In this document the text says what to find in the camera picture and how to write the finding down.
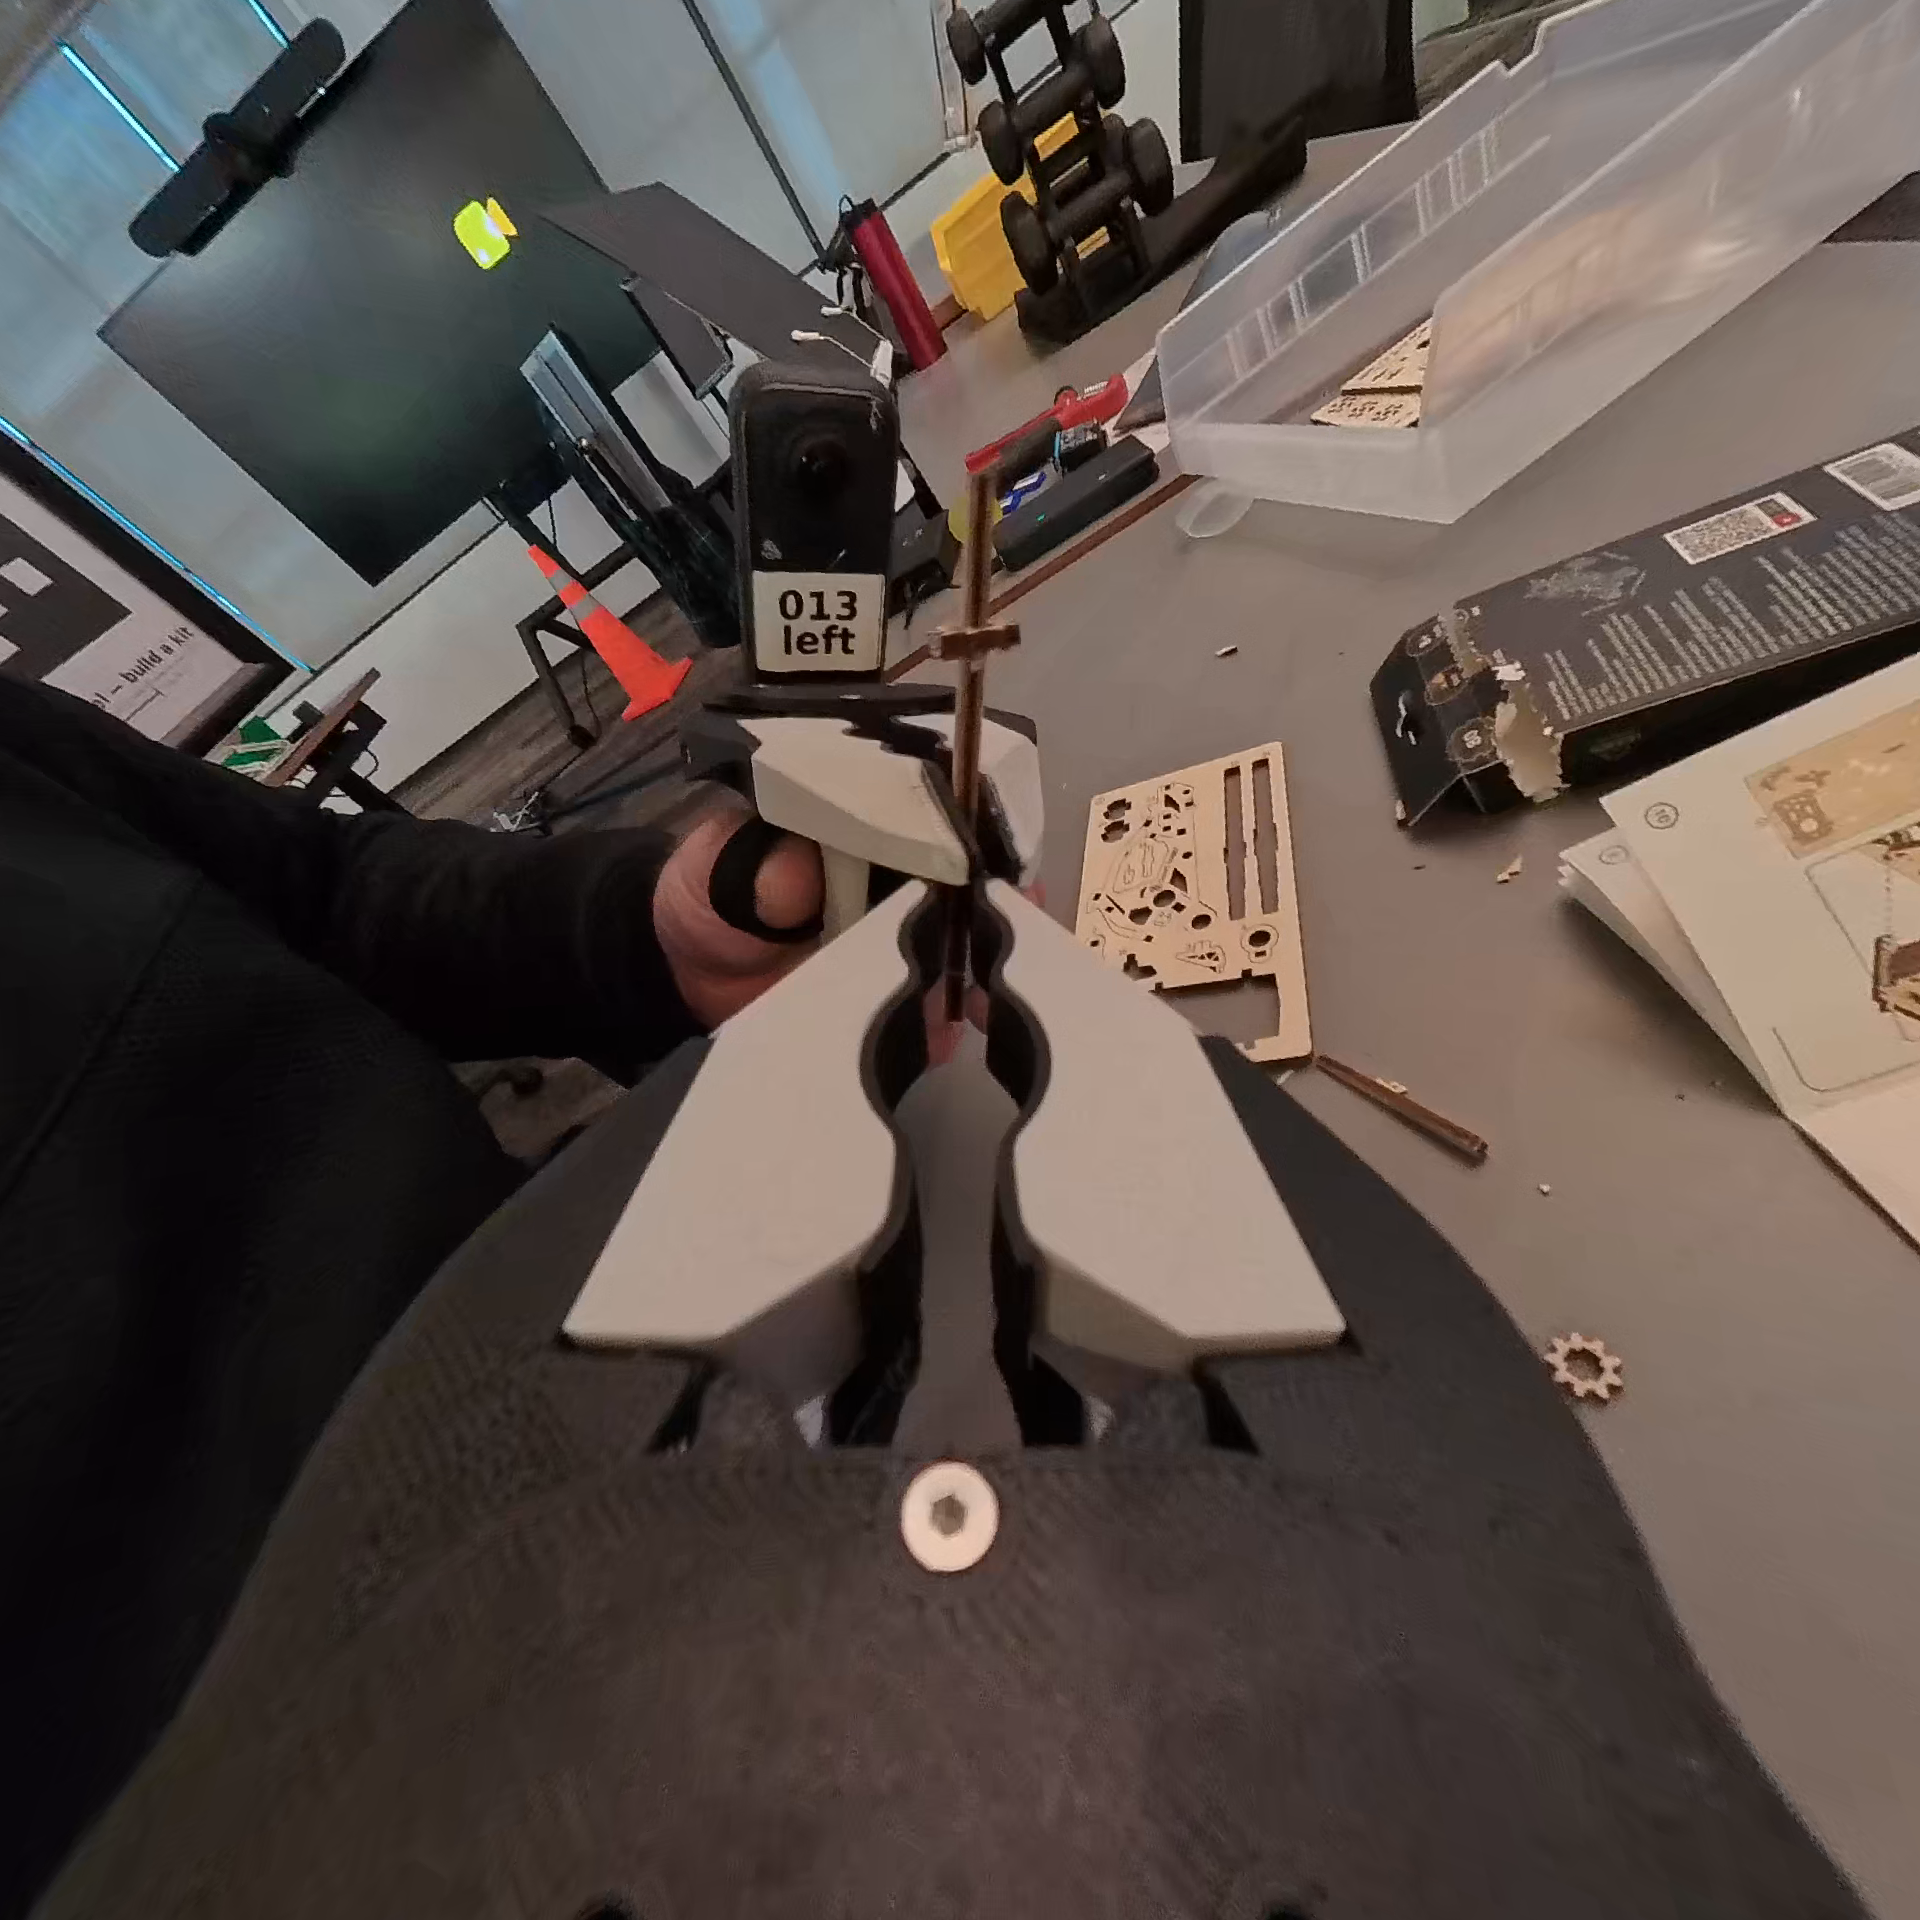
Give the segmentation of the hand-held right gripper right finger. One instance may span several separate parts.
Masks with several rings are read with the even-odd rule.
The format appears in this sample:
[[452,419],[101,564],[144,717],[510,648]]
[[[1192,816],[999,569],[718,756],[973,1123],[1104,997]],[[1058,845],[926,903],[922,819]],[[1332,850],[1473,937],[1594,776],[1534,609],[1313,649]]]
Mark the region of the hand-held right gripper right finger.
[[1028,1448],[1088,1436],[1071,1352],[1189,1381],[1349,1331],[1234,1092],[1273,1088],[1010,883],[975,899],[985,1066],[1015,1104],[992,1193],[992,1356]]

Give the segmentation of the long wooden stick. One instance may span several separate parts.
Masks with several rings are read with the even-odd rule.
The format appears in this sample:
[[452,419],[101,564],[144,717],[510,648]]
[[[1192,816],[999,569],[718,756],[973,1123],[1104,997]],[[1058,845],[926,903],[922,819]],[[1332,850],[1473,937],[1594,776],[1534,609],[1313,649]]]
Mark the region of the long wooden stick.
[[[966,490],[966,539],[962,556],[962,613],[958,627],[943,639],[943,658],[954,666],[952,681],[952,728],[950,728],[950,795],[954,803],[962,840],[968,849],[968,859],[975,859],[975,816],[978,816],[978,741],[985,709],[988,655],[990,639],[990,599],[992,599],[992,514],[997,495],[992,491],[992,475],[978,472],[968,477]],[[972,925],[972,880],[966,879],[950,887],[945,905],[943,933],[943,1000],[941,1013],[948,1024],[962,1021],[968,991],[968,925]]]
[[1488,1161],[1489,1146],[1482,1136],[1478,1136],[1471,1128],[1421,1101],[1400,1081],[1384,1079],[1375,1073],[1365,1073],[1360,1067],[1337,1060],[1325,1052],[1318,1052],[1311,1058],[1311,1066],[1329,1081],[1378,1107],[1382,1113],[1394,1115],[1414,1135],[1429,1138],[1436,1146],[1442,1146],[1453,1160],[1464,1161],[1469,1167],[1480,1167]]

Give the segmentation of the plywood parts sheet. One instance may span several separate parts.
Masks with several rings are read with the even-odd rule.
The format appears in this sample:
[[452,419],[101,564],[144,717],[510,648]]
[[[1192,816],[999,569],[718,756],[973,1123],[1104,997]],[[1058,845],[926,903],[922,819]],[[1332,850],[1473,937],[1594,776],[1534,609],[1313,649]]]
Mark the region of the plywood parts sheet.
[[1285,749],[1269,741],[1102,792],[1088,805],[1077,943],[1153,992],[1269,980],[1257,1066],[1311,1057]]

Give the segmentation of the person's left forearm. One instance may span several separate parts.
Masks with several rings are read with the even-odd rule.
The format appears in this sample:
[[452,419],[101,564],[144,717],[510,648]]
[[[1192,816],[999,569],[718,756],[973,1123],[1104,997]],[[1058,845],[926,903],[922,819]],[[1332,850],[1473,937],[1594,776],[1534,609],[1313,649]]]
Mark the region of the person's left forearm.
[[338,813],[4,679],[4,825],[30,801],[82,837],[202,880],[452,1064],[577,1058],[631,1084],[702,1035],[656,923],[662,832],[512,837],[409,813]]

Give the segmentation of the spare plywood model sheets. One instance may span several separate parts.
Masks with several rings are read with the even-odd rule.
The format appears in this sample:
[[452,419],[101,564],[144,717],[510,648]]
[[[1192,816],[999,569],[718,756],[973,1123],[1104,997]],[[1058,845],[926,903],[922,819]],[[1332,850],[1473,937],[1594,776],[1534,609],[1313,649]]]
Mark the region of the spare plywood model sheets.
[[1430,362],[1433,323],[1421,320],[1396,343],[1380,349],[1337,394],[1306,416],[1322,427],[1404,429],[1423,416],[1423,387]]

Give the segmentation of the person's left hand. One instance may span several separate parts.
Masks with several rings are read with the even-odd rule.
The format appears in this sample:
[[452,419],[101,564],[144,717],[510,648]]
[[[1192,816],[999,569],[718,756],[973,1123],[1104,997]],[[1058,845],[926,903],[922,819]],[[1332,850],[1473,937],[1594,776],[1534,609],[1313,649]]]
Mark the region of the person's left hand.
[[825,850],[752,812],[718,809],[656,884],[656,937],[698,1027],[730,1020],[825,946]]

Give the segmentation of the red bottle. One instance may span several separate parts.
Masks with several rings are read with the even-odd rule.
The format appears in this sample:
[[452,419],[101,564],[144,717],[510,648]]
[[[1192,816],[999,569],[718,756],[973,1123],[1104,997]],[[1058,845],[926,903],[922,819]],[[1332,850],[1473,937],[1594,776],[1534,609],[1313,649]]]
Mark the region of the red bottle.
[[911,370],[927,370],[943,359],[943,331],[872,199],[841,199],[828,258],[853,290],[855,316],[887,331]]

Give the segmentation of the black flat panel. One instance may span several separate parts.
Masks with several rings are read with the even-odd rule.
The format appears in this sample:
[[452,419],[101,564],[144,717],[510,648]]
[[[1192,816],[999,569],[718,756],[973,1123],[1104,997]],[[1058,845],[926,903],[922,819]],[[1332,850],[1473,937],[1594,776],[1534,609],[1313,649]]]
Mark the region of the black flat panel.
[[713,333],[759,356],[791,352],[793,331],[820,331],[861,367],[878,333],[664,184],[538,209],[542,217],[615,260],[622,288],[695,397],[730,364]]

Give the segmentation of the yellow storage bins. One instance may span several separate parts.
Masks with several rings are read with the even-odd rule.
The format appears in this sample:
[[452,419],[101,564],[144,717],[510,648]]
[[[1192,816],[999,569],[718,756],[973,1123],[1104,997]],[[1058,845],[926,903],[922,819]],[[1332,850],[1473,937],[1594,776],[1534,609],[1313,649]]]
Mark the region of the yellow storage bins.
[[1020,194],[1028,209],[1038,202],[1030,176],[1004,184],[990,167],[927,228],[950,300],[982,323],[1010,308],[1025,290],[1001,224],[1001,202],[1010,194]]

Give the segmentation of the black TV screen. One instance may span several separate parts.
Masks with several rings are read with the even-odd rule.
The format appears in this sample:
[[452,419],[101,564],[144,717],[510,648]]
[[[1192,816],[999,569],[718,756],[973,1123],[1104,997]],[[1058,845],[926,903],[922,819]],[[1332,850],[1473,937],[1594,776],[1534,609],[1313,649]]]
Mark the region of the black TV screen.
[[520,367],[545,333],[608,392],[658,354],[622,269],[543,217],[600,193],[489,4],[407,4],[293,175],[101,336],[377,586],[538,472]]

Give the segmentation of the clear plastic bin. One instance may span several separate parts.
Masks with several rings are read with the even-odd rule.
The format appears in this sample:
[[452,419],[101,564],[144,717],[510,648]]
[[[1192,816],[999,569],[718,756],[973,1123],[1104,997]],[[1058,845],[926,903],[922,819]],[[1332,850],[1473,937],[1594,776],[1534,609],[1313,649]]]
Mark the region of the clear plastic bin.
[[[1916,95],[1916,2],[1551,16],[1161,329],[1169,455],[1455,522],[1910,176]],[[1309,424],[1421,320],[1418,426]]]

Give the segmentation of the black cardboard box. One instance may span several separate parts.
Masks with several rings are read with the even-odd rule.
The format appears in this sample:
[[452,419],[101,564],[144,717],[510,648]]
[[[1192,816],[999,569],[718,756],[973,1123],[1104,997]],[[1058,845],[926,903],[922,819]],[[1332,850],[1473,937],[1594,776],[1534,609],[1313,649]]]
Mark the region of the black cardboard box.
[[1396,823],[1641,776],[1918,642],[1918,433],[1480,588],[1370,681]]

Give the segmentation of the black webcam bar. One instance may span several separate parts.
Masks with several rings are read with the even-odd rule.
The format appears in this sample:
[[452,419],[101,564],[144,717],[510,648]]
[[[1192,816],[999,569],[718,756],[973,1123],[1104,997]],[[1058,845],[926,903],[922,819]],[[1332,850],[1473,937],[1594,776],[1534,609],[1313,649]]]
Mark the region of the black webcam bar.
[[150,258],[202,252],[266,184],[288,179],[344,67],[344,39],[329,19],[302,26],[233,107],[202,122],[198,146],[130,223],[133,248]]

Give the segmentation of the framed marker poster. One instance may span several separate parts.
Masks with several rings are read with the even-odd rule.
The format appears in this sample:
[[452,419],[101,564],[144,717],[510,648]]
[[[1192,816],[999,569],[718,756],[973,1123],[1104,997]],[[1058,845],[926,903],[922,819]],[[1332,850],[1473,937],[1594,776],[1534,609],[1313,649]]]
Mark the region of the framed marker poster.
[[1,426],[1,667],[205,753],[297,664]]

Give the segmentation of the red handled tool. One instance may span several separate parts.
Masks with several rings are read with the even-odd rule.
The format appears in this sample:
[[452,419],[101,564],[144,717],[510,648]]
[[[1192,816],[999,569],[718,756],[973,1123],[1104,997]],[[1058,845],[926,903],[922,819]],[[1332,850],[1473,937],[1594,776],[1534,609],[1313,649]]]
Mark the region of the red handled tool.
[[1007,490],[1048,465],[1062,436],[1080,429],[1104,433],[1128,397],[1126,376],[1110,376],[1089,389],[1058,389],[1041,413],[997,442],[973,448],[966,455],[966,474],[993,474],[993,488]]

